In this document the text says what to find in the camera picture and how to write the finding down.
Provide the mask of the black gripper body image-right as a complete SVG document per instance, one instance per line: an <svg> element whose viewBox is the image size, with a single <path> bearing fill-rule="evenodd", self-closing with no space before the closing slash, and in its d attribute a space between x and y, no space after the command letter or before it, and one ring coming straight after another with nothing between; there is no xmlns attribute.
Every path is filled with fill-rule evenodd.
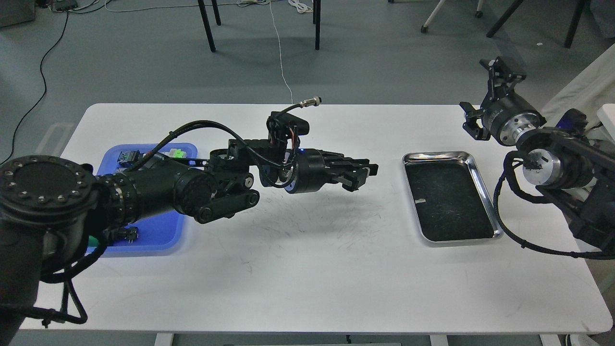
<svg viewBox="0 0 615 346"><path fill-rule="evenodd" d="M510 94L498 100L488 99L481 103L482 125L498 144L514 146L525 131L540 128L546 119L523 97Z"/></svg>

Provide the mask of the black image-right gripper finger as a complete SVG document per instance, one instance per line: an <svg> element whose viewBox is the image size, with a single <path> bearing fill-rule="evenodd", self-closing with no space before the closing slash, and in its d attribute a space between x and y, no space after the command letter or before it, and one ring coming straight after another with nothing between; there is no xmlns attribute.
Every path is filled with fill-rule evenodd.
<svg viewBox="0 0 615 346"><path fill-rule="evenodd" d="M527 71L512 58L481 59L480 65L488 71L487 92L483 104L491 104L514 92L516 84L525 80Z"/></svg>
<svg viewBox="0 0 615 346"><path fill-rule="evenodd" d="M482 120L485 115L484 109L475 109L474 106L467 101L460 101L459 107L464 111L464 123L463 129L474 140L488 141L491 138L490 132L485 127L481 127L478 124L478 120Z"/></svg>

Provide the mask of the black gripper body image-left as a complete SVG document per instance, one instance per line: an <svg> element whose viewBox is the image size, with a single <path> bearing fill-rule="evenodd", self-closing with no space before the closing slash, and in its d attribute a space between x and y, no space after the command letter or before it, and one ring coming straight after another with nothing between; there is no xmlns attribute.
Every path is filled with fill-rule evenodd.
<svg viewBox="0 0 615 346"><path fill-rule="evenodd" d="M342 153L313 148L299 149L295 157L294 177L284 190L289 194L309 193L319 191L325 184L338 184L335 178L340 171L332 169L331 164L343 158Z"/></svg>

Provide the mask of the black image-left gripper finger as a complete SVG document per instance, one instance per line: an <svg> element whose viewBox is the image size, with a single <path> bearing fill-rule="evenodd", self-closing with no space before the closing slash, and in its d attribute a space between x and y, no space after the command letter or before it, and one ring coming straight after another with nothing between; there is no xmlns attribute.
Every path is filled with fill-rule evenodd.
<svg viewBox="0 0 615 346"><path fill-rule="evenodd" d="M367 168L369 171L368 174L377 174L379 166L369 159L354 159L342 153L334 153L332 156L332 168L341 172L357 171L358 169Z"/></svg>
<svg viewBox="0 0 615 346"><path fill-rule="evenodd" d="M352 192L357 191L361 186L363 186L369 175L369 169L358 169L357 171L342 173L336 177L336 181L342 185L343 189Z"/></svg>

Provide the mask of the black robot arm image-left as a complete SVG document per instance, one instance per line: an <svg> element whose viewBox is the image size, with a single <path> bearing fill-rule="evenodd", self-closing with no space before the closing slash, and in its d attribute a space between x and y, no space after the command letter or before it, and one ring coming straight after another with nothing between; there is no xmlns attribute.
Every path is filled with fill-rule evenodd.
<svg viewBox="0 0 615 346"><path fill-rule="evenodd" d="M301 148L309 123L291 114L314 97L274 111L266 139L246 140L218 122L183 124L118 173L94 175L88 164L28 155L1 164L1 344L26 318L84 324L73 278L141 219L169 211L206 224L259 202L255 166L265 187L310 193L325 184L356 191L378 165Z"/></svg>

